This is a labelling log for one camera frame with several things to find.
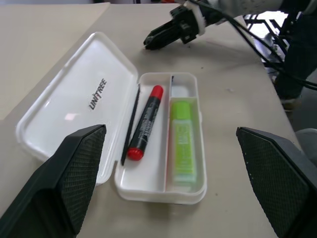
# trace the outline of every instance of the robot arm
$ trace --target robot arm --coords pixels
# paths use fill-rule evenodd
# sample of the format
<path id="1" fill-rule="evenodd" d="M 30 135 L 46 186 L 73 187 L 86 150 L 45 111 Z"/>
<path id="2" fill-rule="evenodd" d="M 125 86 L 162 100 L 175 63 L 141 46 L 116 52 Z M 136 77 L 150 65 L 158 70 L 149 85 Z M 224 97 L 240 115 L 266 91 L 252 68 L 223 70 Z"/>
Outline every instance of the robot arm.
<path id="1" fill-rule="evenodd" d="M 236 17 L 246 14 L 259 14 L 265 11 L 302 11 L 304 14 L 317 14 L 317 0 L 201 0 L 223 13 Z M 206 7 L 190 1 L 170 12 L 172 20 L 153 30 L 145 39 L 148 50 L 157 50 L 181 39 L 184 44 L 203 35 L 205 28 L 223 20 L 223 16 Z"/>

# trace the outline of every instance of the textured rubber pad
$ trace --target textured rubber pad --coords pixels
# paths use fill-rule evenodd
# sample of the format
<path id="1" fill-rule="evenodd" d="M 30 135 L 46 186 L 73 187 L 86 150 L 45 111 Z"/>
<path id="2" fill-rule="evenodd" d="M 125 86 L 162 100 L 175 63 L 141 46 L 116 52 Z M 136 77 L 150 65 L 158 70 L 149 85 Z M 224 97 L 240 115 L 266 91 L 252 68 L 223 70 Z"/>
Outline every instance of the textured rubber pad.
<path id="1" fill-rule="evenodd" d="M 239 143 L 253 191 L 278 237 L 287 237 L 305 208 L 310 189 L 268 140 L 244 130 Z"/>
<path id="2" fill-rule="evenodd" d="M 81 229 L 95 188 L 104 137 L 102 129 L 86 136 L 59 181 L 61 198 L 76 234 Z"/>

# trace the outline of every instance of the unitree logo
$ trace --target unitree logo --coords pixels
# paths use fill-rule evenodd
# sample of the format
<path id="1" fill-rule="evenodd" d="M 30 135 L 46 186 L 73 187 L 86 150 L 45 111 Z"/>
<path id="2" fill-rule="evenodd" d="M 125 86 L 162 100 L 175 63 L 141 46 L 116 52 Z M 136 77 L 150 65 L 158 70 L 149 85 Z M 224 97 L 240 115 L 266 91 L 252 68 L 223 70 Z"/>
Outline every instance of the unitree logo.
<path id="1" fill-rule="evenodd" d="M 107 82 L 106 82 L 105 79 L 103 78 L 103 79 L 101 80 L 101 82 L 100 82 L 100 84 L 99 84 L 99 86 L 98 86 L 96 92 L 93 94 L 93 98 L 92 98 L 92 100 L 90 101 L 90 104 L 88 105 L 88 107 L 90 107 L 92 110 L 95 109 L 98 100 L 101 98 L 101 93 L 103 92 L 103 89 L 104 89 L 106 83 L 107 83 Z"/>

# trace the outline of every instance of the white plastic case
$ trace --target white plastic case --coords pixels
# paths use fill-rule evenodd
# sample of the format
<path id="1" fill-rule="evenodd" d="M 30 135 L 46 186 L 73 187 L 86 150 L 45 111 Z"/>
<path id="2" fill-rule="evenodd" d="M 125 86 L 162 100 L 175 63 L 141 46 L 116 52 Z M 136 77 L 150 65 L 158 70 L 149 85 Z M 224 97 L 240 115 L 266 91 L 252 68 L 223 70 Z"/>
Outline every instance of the white plastic case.
<path id="1" fill-rule="evenodd" d="M 155 85 L 164 94 L 143 158 L 121 165 L 124 141 L 135 103 L 140 96 L 133 130 Z M 168 134 L 171 102 L 192 104 L 197 186 L 182 192 L 169 186 Z M 55 76 L 16 127 L 18 142 L 46 161 L 69 134 L 96 124 L 106 125 L 97 185 L 115 168 L 115 184 L 128 200 L 194 204 L 207 190 L 202 120 L 197 80 L 189 73 L 146 73 L 138 79 L 135 66 L 103 33 L 92 34 Z"/>

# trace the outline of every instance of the beige table surface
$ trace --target beige table surface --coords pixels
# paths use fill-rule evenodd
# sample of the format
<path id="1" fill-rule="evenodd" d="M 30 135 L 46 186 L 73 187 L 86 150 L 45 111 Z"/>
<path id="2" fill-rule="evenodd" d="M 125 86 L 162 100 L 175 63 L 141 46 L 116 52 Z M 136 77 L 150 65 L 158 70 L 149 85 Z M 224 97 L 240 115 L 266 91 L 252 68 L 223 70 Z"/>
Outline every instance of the beige table surface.
<path id="1" fill-rule="evenodd" d="M 16 124 L 84 40 L 102 31 L 140 75 L 190 72 L 197 77 L 208 191 L 192 206 L 131 202 L 118 196 L 112 176 L 95 189 L 78 237 L 276 237 L 253 194 L 235 131 L 247 126 L 297 143 L 294 132 L 260 60 L 228 24 L 209 27 L 188 45 L 142 49 L 147 34 L 169 21 L 175 6 L 0 7 L 0 215 L 40 165 L 16 143 Z"/>

